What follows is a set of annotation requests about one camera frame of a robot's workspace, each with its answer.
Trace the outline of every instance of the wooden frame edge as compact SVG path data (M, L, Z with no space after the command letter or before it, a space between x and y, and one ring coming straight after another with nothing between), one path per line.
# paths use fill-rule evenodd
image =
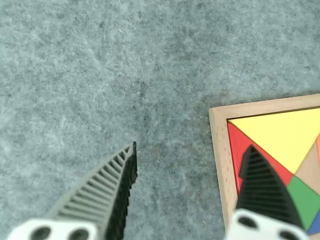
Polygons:
M229 141L228 119L320 108L320 94L218 106L209 109L211 137L218 177L224 226L237 202L234 166Z

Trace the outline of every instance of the red puzzle piece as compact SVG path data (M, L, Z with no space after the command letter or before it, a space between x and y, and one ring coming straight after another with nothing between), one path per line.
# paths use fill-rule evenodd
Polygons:
M233 168L234 168L234 175L235 175L235 184L236 184L236 190L238 194L240 192L242 181L243 181L239 177L241 163L243 160L243 155L250 145L253 145L270 163L270 165L277 172L278 176L283 181L285 186L287 186L290 183L291 178L293 177L293 174L289 172L284 166L282 166L277 160L275 160L266 151L264 151L255 142L253 142L248 136L246 136L242 131L240 131L236 126L234 126L232 123L229 123L229 122L228 122L228 131L229 131L229 139L230 139Z

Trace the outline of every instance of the yellow triangle piece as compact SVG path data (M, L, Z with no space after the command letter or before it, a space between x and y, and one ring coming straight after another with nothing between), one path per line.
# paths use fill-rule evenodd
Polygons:
M229 120L295 174L320 133L320 108Z

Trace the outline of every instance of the tangram puzzle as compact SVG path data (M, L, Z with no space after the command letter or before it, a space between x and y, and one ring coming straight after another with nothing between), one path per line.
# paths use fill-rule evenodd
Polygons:
M302 107L294 107L297 102ZM281 103L282 108L270 107ZM211 109L212 139L213 143L218 141L214 153L225 222L231 208L247 208L295 224L311 239L320 240L319 105L320 95L316 94ZM252 112L241 110L246 107ZM230 117L223 116L228 109ZM232 165L224 165L228 157ZM229 176L233 173L234 190L229 186L232 182L221 176L224 171ZM237 204L228 200L229 196L239 196L238 201L235 199Z

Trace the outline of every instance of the green puzzle piece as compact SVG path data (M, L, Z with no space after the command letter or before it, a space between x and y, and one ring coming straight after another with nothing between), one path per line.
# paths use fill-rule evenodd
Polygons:
M320 195L296 176L293 176L287 189L301 218L302 225L308 231L320 210Z

